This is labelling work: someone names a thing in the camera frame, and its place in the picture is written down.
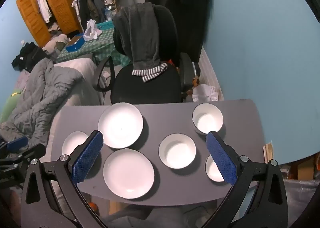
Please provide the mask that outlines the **white bowl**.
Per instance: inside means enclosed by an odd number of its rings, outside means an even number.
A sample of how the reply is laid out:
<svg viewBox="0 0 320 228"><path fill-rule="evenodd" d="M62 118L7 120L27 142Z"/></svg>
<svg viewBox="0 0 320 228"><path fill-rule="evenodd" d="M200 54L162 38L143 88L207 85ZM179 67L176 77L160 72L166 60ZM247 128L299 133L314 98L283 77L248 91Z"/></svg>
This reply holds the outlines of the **white bowl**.
<svg viewBox="0 0 320 228"><path fill-rule="evenodd" d="M211 179L212 181L214 182L225 181L211 155L209 155L208 158L206 159L205 171L208 178Z"/></svg>
<svg viewBox="0 0 320 228"><path fill-rule="evenodd" d="M183 169L194 161L196 145L189 136L173 133L162 140L158 154L165 166L175 170Z"/></svg>
<svg viewBox="0 0 320 228"><path fill-rule="evenodd" d="M218 132L223 126L223 114L220 109L210 103L197 105L192 114L192 122L200 134Z"/></svg>

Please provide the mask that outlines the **small white plate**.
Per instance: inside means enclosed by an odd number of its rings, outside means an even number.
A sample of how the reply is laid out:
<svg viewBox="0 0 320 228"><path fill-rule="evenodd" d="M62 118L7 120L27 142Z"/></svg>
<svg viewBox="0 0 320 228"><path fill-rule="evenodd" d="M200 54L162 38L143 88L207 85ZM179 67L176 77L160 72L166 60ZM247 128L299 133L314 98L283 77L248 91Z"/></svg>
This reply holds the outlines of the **small white plate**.
<svg viewBox="0 0 320 228"><path fill-rule="evenodd" d="M81 131L75 131L67 136L62 145L62 154L63 155L71 155L71 153L75 150L75 148L79 145L82 145L88 135Z"/></svg>

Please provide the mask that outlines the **grey quilted comforter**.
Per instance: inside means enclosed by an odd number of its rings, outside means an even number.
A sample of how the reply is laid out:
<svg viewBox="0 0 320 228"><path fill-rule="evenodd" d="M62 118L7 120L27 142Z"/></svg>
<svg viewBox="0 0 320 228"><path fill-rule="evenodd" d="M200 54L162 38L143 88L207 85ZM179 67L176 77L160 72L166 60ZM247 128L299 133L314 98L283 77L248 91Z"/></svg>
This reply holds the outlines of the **grey quilted comforter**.
<svg viewBox="0 0 320 228"><path fill-rule="evenodd" d="M55 66L47 58L38 62L17 106L1 125L1 137L7 142L27 137L30 146L47 145L53 117L72 88L82 80L76 69Z"/></svg>

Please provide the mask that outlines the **white plastic bag on floor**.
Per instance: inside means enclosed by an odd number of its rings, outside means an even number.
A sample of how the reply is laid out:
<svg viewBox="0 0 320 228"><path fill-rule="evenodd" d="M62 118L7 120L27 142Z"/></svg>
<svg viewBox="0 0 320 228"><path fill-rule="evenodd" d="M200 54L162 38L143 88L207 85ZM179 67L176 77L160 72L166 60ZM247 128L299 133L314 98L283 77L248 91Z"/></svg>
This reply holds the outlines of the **white plastic bag on floor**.
<svg viewBox="0 0 320 228"><path fill-rule="evenodd" d="M219 94L214 86L199 84L198 86L193 88L192 99L194 103L218 101Z"/></svg>

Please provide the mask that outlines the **silver foil bag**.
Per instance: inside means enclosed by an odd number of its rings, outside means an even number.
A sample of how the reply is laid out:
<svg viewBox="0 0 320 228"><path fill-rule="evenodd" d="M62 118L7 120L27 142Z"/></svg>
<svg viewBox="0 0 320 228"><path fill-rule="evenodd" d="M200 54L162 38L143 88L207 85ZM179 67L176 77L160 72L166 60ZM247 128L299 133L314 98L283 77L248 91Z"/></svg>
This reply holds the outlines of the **silver foil bag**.
<svg viewBox="0 0 320 228"><path fill-rule="evenodd" d="M288 206L288 227L298 219L310 202L319 180L289 180L284 179Z"/></svg>

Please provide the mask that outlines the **black office chair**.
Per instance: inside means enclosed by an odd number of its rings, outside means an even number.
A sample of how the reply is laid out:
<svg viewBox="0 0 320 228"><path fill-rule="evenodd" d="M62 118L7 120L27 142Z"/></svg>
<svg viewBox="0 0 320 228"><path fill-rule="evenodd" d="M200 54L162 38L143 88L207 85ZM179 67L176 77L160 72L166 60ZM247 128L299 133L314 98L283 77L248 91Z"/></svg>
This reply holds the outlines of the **black office chair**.
<svg viewBox="0 0 320 228"><path fill-rule="evenodd" d="M180 103L193 88L195 71L182 52L172 13L152 3L125 7L113 19L116 50L130 63L118 73L112 57L93 76L93 88L110 92L112 104Z"/></svg>

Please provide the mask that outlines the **black clothes pile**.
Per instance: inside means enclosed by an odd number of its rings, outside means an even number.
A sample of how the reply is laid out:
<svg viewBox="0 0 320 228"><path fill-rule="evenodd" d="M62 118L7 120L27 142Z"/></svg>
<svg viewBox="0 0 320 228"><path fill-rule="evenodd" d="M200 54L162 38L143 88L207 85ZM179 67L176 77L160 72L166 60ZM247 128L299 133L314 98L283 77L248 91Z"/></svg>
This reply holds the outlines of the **black clothes pile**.
<svg viewBox="0 0 320 228"><path fill-rule="evenodd" d="M46 52L33 42L26 43L20 50L20 53L12 61L11 65L16 71L26 70L31 73L34 66L42 59L49 58Z"/></svg>

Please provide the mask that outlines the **green checkered tablecloth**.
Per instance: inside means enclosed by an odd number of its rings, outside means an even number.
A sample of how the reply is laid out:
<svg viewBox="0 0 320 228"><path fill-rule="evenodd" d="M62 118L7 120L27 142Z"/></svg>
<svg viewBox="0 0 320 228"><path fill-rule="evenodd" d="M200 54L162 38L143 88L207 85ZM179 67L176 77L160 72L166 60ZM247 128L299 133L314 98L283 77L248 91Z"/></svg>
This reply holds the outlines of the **green checkered tablecloth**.
<svg viewBox="0 0 320 228"><path fill-rule="evenodd" d="M103 30L102 34L94 40L84 42L84 44L77 51L68 52L63 49L58 55L56 63L65 62L80 58L84 55L92 54L92 60L98 65L105 58L111 56L115 66L127 66L130 63L128 57L121 55L114 45L113 41L114 28Z"/></svg>

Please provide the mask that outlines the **blue flat box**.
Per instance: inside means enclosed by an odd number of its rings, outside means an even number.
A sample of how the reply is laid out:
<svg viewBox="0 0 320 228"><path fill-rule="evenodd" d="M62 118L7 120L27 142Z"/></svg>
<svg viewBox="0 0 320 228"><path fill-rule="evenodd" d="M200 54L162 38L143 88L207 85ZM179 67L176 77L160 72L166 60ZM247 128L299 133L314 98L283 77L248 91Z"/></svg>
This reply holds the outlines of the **blue flat box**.
<svg viewBox="0 0 320 228"><path fill-rule="evenodd" d="M84 34L83 33L77 34L65 46L66 51L68 53L78 51L83 46L84 43L85 43Z"/></svg>

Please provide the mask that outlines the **white plastic bag on table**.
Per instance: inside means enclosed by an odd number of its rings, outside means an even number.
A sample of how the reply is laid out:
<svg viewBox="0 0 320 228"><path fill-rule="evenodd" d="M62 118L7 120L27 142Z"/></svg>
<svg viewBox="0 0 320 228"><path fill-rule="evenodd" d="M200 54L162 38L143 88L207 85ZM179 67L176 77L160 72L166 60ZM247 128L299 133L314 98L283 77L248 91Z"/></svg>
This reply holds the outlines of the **white plastic bag on table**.
<svg viewBox="0 0 320 228"><path fill-rule="evenodd" d="M87 22L87 27L84 31L84 41L90 42L91 40L96 40L102 34L102 32L102 30L97 28L95 20L90 19Z"/></svg>

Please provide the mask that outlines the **dark grey hooded sweater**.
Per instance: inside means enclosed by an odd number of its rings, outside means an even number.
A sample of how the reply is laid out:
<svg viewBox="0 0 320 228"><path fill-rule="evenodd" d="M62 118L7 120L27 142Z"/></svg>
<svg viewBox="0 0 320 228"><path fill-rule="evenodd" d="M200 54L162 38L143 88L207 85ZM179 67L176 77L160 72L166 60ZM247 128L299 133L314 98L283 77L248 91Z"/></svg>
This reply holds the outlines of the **dark grey hooded sweater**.
<svg viewBox="0 0 320 228"><path fill-rule="evenodd" d="M167 68L159 57L159 27L152 3L122 8L112 18L116 50L133 64L132 75L151 81Z"/></svg>

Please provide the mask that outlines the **wooden wardrobe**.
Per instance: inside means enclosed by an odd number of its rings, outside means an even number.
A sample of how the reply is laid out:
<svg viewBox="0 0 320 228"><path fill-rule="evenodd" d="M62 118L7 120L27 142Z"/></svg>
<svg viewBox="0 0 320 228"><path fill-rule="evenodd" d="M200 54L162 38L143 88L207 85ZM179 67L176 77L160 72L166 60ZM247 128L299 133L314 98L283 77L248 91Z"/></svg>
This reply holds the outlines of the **wooden wardrobe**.
<svg viewBox="0 0 320 228"><path fill-rule="evenodd" d="M51 39L49 24L57 22L63 34L82 31L72 0L16 0L18 10L38 46Z"/></svg>

